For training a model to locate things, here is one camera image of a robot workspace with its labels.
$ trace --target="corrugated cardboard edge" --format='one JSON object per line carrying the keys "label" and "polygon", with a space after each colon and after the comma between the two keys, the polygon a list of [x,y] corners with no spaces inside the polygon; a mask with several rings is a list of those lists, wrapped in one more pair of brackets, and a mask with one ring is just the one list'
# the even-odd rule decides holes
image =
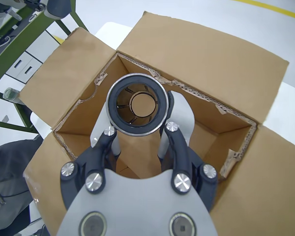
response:
{"label": "corrugated cardboard edge", "polygon": [[151,67],[149,66],[146,66],[144,65],[143,63],[141,62],[138,62],[128,56],[125,56],[124,54],[121,54],[119,52],[117,52],[110,60],[109,62],[105,65],[105,67],[102,69],[102,71],[100,72],[100,74],[95,78],[94,80],[94,84],[95,84],[95,90],[94,90],[94,93],[87,99],[85,100],[78,100],[75,105],[70,109],[70,111],[66,114],[66,116],[59,122],[59,124],[56,126],[56,128],[53,130],[54,134],[55,134],[55,137],[58,139],[59,143],[66,149],[66,151],[68,152],[68,154],[72,157],[73,160],[75,160],[77,157],[72,153],[72,151],[68,148],[68,146],[60,139],[60,137],[58,136],[57,132],[61,129],[61,127],[63,126],[63,124],[66,122],[66,120],[68,119],[68,117],[70,116],[70,114],[78,107],[79,104],[83,103],[83,102],[86,102],[88,100],[90,100],[91,98],[93,98],[97,92],[97,86],[100,85],[101,81],[105,78],[105,76],[107,75],[105,73],[105,71],[107,70],[107,68],[109,67],[109,65],[115,60],[115,58],[119,56],[121,58],[124,58],[130,62],[132,62],[133,64],[141,67],[142,69],[145,69],[147,71],[150,72],[150,74],[157,80],[159,81],[161,84],[169,84],[169,85],[172,85],[172,86],[178,86],[180,87],[182,90],[200,98],[200,99],[203,99],[205,101],[208,101],[208,102],[212,102],[216,105],[216,107],[218,107],[218,109],[221,109],[223,111],[225,111],[226,113],[229,113],[229,114],[232,114],[232,115],[235,115],[236,117],[242,119],[243,121],[245,121],[246,123],[250,124],[251,127],[239,149],[238,152],[235,152],[233,150],[230,149],[229,151],[229,154],[227,156],[227,159],[225,161],[225,163],[223,164],[221,170],[220,170],[220,175],[223,177],[223,178],[227,178],[229,172],[232,170],[233,166],[236,164],[236,162],[240,161],[243,157],[243,155],[245,154],[245,151],[247,150],[248,148],[248,145],[249,145],[249,142],[251,141],[251,138],[254,134],[254,132],[256,131],[256,128],[257,128],[257,124],[256,122],[254,122],[253,120],[245,117],[244,115],[236,112],[235,110],[223,105],[222,103],[216,101],[215,99],[197,91],[197,90],[194,90],[193,88],[190,88],[188,86],[186,86],[185,84],[181,83],[181,82],[178,82],[177,80],[168,80],[164,77],[162,77],[160,75],[159,72],[155,71],[154,69],[152,69]]}

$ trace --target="white floor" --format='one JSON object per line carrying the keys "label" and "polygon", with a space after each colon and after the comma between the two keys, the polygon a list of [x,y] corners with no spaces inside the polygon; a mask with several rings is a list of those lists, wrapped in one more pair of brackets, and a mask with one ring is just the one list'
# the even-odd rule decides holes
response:
{"label": "white floor", "polygon": [[[253,1],[276,6],[284,10],[266,9]],[[280,88],[272,112],[280,115],[284,109],[294,109],[284,118],[268,124],[277,133],[295,144],[295,137],[284,135],[282,122],[290,122],[295,130],[295,0],[76,0],[76,11],[88,30],[95,34],[105,23],[115,22],[133,27],[144,11],[199,23],[255,43],[282,58],[290,65]],[[77,25],[68,16],[63,20],[70,30]],[[49,32],[65,39],[66,35],[56,25]]]}

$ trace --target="silver screw cap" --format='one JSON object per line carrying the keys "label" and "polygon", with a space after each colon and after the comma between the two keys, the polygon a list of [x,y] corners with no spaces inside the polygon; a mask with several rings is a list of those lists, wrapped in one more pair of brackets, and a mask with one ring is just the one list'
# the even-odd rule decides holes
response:
{"label": "silver screw cap", "polygon": [[89,192],[94,192],[98,190],[101,187],[102,183],[103,178],[97,172],[90,174],[85,180],[85,186]]}
{"label": "silver screw cap", "polygon": [[209,164],[205,164],[203,166],[203,172],[208,178],[215,178],[216,177],[216,170]]}
{"label": "silver screw cap", "polygon": [[68,162],[64,164],[63,167],[61,168],[61,174],[64,177],[68,177],[72,175],[73,171],[74,171],[74,164],[72,162]]}
{"label": "silver screw cap", "polygon": [[171,132],[175,132],[178,130],[179,125],[174,123],[173,121],[170,121],[169,123],[166,124],[166,129],[168,129]]}
{"label": "silver screw cap", "polygon": [[104,134],[107,136],[113,136],[115,132],[116,132],[116,129],[114,126],[109,126],[108,128],[104,130]]}
{"label": "silver screw cap", "polygon": [[175,176],[174,185],[180,192],[188,192],[191,189],[191,180],[187,175],[180,173]]}

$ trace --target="white cabinet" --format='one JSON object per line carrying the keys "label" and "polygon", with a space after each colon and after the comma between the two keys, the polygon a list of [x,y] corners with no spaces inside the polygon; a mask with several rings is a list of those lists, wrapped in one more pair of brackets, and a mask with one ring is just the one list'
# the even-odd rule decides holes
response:
{"label": "white cabinet", "polygon": [[26,83],[58,46],[59,43],[44,31],[13,63],[6,74]]}
{"label": "white cabinet", "polygon": [[31,55],[24,52],[9,68],[6,74],[16,78],[16,76],[25,68],[25,66],[33,59]]}
{"label": "white cabinet", "polygon": [[27,52],[42,63],[59,47],[59,43],[44,31],[28,48]]}
{"label": "white cabinet", "polygon": [[22,69],[22,71],[20,71],[20,73],[15,78],[23,83],[26,83],[41,65],[41,62],[35,58],[32,58],[32,60]]}

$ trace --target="cylindrical part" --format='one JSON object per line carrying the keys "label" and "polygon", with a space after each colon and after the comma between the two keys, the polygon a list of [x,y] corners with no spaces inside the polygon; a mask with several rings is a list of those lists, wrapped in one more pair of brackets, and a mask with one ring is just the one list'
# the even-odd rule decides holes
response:
{"label": "cylindrical part", "polygon": [[20,91],[15,90],[11,87],[7,88],[6,91],[4,91],[3,93],[3,98],[6,99],[7,101],[10,101],[12,103],[18,103],[18,104],[22,104],[25,105],[19,98],[19,93]]}
{"label": "cylindrical part", "polygon": [[168,96],[163,86],[147,74],[128,74],[117,80],[106,99],[112,125],[130,136],[146,136],[167,117]]}

